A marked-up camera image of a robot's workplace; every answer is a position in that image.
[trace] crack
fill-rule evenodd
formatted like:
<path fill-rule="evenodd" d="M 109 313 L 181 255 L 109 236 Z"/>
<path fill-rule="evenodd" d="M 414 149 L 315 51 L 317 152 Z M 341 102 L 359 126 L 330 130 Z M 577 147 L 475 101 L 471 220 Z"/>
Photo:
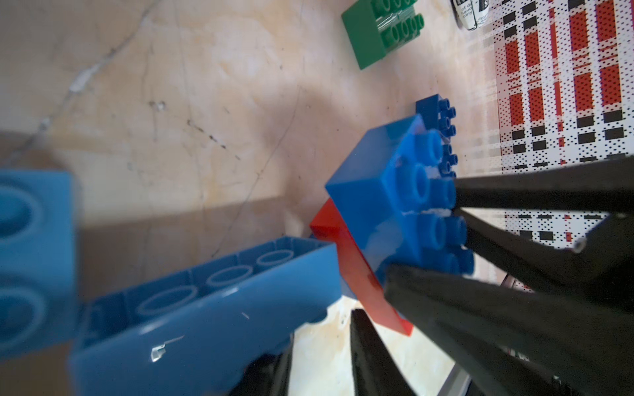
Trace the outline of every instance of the crack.
<path fill-rule="evenodd" d="M 150 43 L 147 54 L 145 54 L 145 68 L 143 69 L 143 75 L 141 76 L 141 101 L 145 97 L 145 80 L 148 77 L 150 71 L 150 56 L 154 53 L 154 42 Z"/>
<path fill-rule="evenodd" d="M 260 179 L 262 178 L 262 174 L 266 170 L 266 167 L 269 165 L 269 162 L 271 161 L 271 158 L 273 158 L 273 155 L 275 154 L 277 149 L 280 147 L 281 142 L 284 140 L 284 138 L 286 137 L 286 135 L 290 131 L 291 126 L 293 126 L 293 122 L 295 121 L 295 114 L 297 114 L 297 105 L 299 104 L 299 96 L 300 96 L 301 93 L 302 93 L 302 87 L 301 86 L 297 86 L 297 99 L 295 100 L 295 107 L 293 108 L 293 115 L 290 118 L 290 122 L 288 123 L 288 127 L 286 127 L 286 130 L 281 135 L 280 140 L 278 140 L 277 144 L 275 145 L 275 148 L 273 148 L 273 151 L 271 152 L 271 154 L 269 155 L 269 158 L 264 163 L 264 166 L 262 167 L 262 170 L 260 170 L 257 173 L 256 181 L 253 182 L 253 185 L 251 186 L 251 189 L 249 190 L 249 193 L 247 194 L 247 197 L 240 204 L 240 207 L 238 208 L 238 213 L 236 213 L 235 217 L 233 218 L 233 221 L 231 221 L 231 224 L 229 225 L 229 228 L 227 229 L 227 232 L 224 234 L 223 238 L 220 240 L 220 243 L 218 243 L 218 248 L 211 255 L 212 259 L 220 252 L 220 249 L 223 247 L 224 241 L 227 239 L 227 237 L 229 236 L 229 233 L 231 233 L 231 229 L 233 229 L 234 224 L 236 223 L 236 221 L 240 217 L 240 214 L 242 213 L 242 209 L 244 209 L 244 205 L 249 201 L 249 198 L 251 198 L 251 194 L 253 194 L 253 191 L 256 189 L 257 182 L 259 182 Z"/>
<path fill-rule="evenodd" d="M 191 96 L 190 96 L 190 89 L 188 84 L 187 68 L 185 66 L 185 53 L 183 52 L 183 37 L 182 37 L 182 31 L 181 31 L 181 24 L 179 22 L 178 8 L 176 7 L 176 2 L 174 2 L 174 0 L 172 0 L 172 5 L 174 6 L 174 18 L 176 19 L 176 27 L 178 28 L 178 51 L 181 54 L 183 88 L 185 89 L 185 97 L 187 98 L 187 114 L 190 116 L 189 119 L 193 120 L 194 117 L 191 114 Z"/>
<path fill-rule="evenodd" d="M 91 81 L 97 72 L 101 70 L 102 67 L 110 63 L 110 61 L 121 51 L 123 51 L 130 42 L 136 37 L 136 34 L 139 32 L 141 27 L 143 26 L 145 20 L 148 15 L 159 3 L 163 0 L 154 0 L 152 4 L 150 4 L 145 10 L 143 10 L 141 14 L 141 18 L 139 19 L 139 23 L 136 26 L 136 29 L 132 34 L 126 37 L 117 47 L 113 48 L 106 56 L 104 56 L 100 61 L 95 63 L 93 66 L 90 66 L 87 69 L 82 70 L 77 74 L 73 82 L 68 87 L 68 92 L 64 99 L 61 101 L 58 108 L 50 115 L 45 117 L 37 127 L 37 130 L 33 135 L 29 136 L 24 143 L 15 148 L 5 159 L 0 162 L 0 168 L 7 168 L 13 166 L 17 161 L 19 161 L 24 154 L 30 149 L 32 149 L 37 141 L 42 137 L 51 127 L 51 124 L 57 117 L 59 117 L 64 110 L 68 107 L 70 100 L 77 94 L 83 92 L 84 88 Z"/>
<path fill-rule="evenodd" d="M 305 0 L 302 0 L 302 6 L 301 6 L 301 8 L 300 8 L 300 10 L 299 10 L 299 26 L 300 26 L 300 27 L 301 27 L 301 26 L 302 26 L 302 24 L 303 24 L 303 16 L 304 16 L 304 1 L 305 1 Z"/>

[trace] dark blue lego brick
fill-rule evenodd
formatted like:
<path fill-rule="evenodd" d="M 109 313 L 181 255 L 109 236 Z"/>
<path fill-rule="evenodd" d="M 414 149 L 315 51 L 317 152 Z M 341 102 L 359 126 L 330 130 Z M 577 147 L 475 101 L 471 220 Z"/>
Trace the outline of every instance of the dark blue lego brick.
<path fill-rule="evenodd" d="M 456 172 L 451 167 L 458 165 L 458 156 L 453 153 L 450 143 L 443 144 L 443 159 L 438 164 L 438 171 L 443 177 L 456 178 Z"/>
<path fill-rule="evenodd" d="M 0 171 L 0 358 L 67 341 L 77 313 L 71 176 Z"/>
<path fill-rule="evenodd" d="M 326 184 L 368 264 L 383 281 L 384 267 L 398 262 L 459 274 L 450 249 L 462 249 L 464 219 L 452 217 L 456 190 L 438 165 L 443 142 L 421 116 L 368 131 Z"/>
<path fill-rule="evenodd" d="M 102 297 L 69 359 L 77 393 L 227 392 L 340 297 L 335 244 L 291 237 Z"/>
<path fill-rule="evenodd" d="M 451 124 L 456 117 L 456 108 L 451 107 L 449 99 L 438 94 L 421 99 L 416 102 L 416 114 L 423 117 L 426 128 L 440 131 L 445 142 L 450 142 L 456 135 L 456 127 Z"/>

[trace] green lego brick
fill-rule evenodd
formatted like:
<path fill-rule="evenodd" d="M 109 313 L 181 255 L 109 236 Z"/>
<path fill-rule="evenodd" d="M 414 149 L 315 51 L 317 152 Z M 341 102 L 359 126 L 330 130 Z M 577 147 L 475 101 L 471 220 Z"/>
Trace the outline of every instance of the green lego brick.
<path fill-rule="evenodd" d="M 420 36 L 425 25 L 416 0 L 358 0 L 343 14 L 359 67 L 364 69 Z"/>

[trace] lego brick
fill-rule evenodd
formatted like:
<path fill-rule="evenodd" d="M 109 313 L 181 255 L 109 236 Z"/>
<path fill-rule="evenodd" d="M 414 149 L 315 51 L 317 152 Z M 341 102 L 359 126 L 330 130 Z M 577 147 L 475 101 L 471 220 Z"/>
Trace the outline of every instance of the lego brick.
<path fill-rule="evenodd" d="M 326 184 L 348 230 L 378 280 L 398 262 L 459 274 L 450 248 L 467 238 L 462 218 L 451 216 L 453 180 L 438 164 L 443 145 L 420 115 L 368 131 Z"/>
<path fill-rule="evenodd" d="M 423 117 L 427 129 L 440 131 L 443 141 L 449 143 L 456 135 L 456 127 L 451 120 L 456 117 L 456 108 L 451 107 L 449 99 L 436 94 L 416 102 L 416 114 Z"/>
<path fill-rule="evenodd" d="M 416 0 L 358 0 L 341 14 L 360 69 L 420 36 Z"/>
<path fill-rule="evenodd" d="M 0 171 L 0 358 L 74 334 L 72 207 L 68 173 Z"/>
<path fill-rule="evenodd" d="M 227 392 L 340 297 L 336 246 L 284 237 L 99 298 L 69 359 L 77 393 Z"/>
<path fill-rule="evenodd" d="M 339 272 L 372 320 L 410 336 L 413 325 L 402 319 L 385 300 L 383 287 L 354 243 L 332 199 L 326 201 L 317 213 L 311 222 L 311 230 L 319 240 L 337 244 Z"/>

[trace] lego stud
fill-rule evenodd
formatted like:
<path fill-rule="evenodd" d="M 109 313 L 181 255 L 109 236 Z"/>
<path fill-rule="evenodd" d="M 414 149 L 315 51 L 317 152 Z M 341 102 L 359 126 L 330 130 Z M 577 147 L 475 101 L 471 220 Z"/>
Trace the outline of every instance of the lego stud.
<path fill-rule="evenodd" d="M 447 245 L 464 245 L 467 242 L 467 222 L 462 216 L 449 216 L 444 218 L 447 228 Z"/>
<path fill-rule="evenodd" d="M 456 166 L 456 165 L 458 165 L 458 156 L 455 155 L 455 154 L 448 155 L 447 156 L 447 161 L 449 162 L 449 165 L 451 165 L 452 167 Z"/>
<path fill-rule="evenodd" d="M 47 311 L 46 299 L 31 288 L 0 288 L 0 351 L 28 340 L 44 323 Z"/>
<path fill-rule="evenodd" d="M 403 203 L 402 209 L 418 210 L 429 197 L 429 179 L 420 163 L 403 165 L 396 171 L 396 187 Z"/>
<path fill-rule="evenodd" d="M 414 135 L 416 159 L 426 166 L 435 166 L 443 159 L 443 140 L 438 131 Z"/>
<path fill-rule="evenodd" d="M 423 19 L 423 16 L 421 14 L 417 14 L 416 16 L 414 16 L 414 19 L 416 20 L 416 29 L 421 30 L 425 27 L 425 20 Z"/>
<path fill-rule="evenodd" d="M 438 165 L 438 170 L 440 170 L 442 174 L 447 174 L 451 172 L 451 164 L 449 161 L 442 161 L 440 165 Z"/>
<path fill-rule="evenodd" d="M 381 39 L 385 48 L 390 48 L 401 40 L 401 34 L 396 26 L 390 26 L 381 32 Z"/>
<path fill-rule="evenodd" d="M 0 244 L 12 243 L 37 230 L 44 209 L 30 193 L 0 186 Z"/>
<path fill-rule="evenodd" d="M 440 112 L 445 112 L 449 110 L 449 107 L 450 107 L 449 99 L 440 99 L 438 101 L 438 110 Z"/>
<path fill-rule="evenodd" d="M 428 249 L 442 249 L 444 247 L 447 228 L 443 218 L 435 214 L 418 216 L 418 242 Z"/>
<path fill-rule="evenodd" d="M 431 179 L 429 201 L 432 208 L 452 209 L 456 206 L 456 186 L 451 179 Z"/>
<path fill-rule="evenodd" d="M 401 34 L 401 40 L 405 40 L 410 35 L 410 28 L 407 23 L 401 22 L 398 25 L 399 33 Z"/>
<path fill-rule="evenodd" d="M 252 266 L 234 265 L 211 274 L 206 283 L 210 288 L 217 289 L 243 281 L 251 275 L 253 275 Z"/>
<path fill-rule="evenodd" d="M 455 125 L 450 125 L 449 128 L 444 132 L 444 135 L 446 137 L 456 136 L 456 126 Z"/>
<path fill-rule="evenodd" d="M 269 269 L 276 265 L 285 263 L 293 258 L 295 252 L 289 249 L 275 250 L 274 252 L 268 252 L 256 259 L 256 267 L 259 270 Z"/>
<path fill-rule="evenodd" d="M 451 249 L 451 252 L 458 258 L 460 273 L 465 275 L 473 275 L 474 269 L 476 268 L 476 260 L 474 258 L 473 250 L 456 248 Z"/>
<path fill-rule="evenodd" d="M 156 293 L 136 307 L 137 315 L 152 317 L 180 308 L 198 296 L 198 288 L 193 285 L 178 286 Z"/>
<path fill-rule="evenodd" d="M 407 18 L 405 23 L 407 23 L 407 27 L 410 30 L 410 34 L 416 34 L 416 21 L 414 21 L 414 18 Z"/>
<path fill-rule="evenodd" d="M 390 0 L 373 0 L 372 9 L 377 18 L 385 16 L 390 13 Z"/>
<path fill-rule="evenodd" d="M 460 263 L 451 253 L 440 254 L 434 257 L 434 269 L 445 274 L 459 274 Z"/>
<path fill-rule="evenodd" d="M 451 125 L 451 121 L 448 117 L 442 117 L 438 120 L 438 128 L 445 130 Z"/>

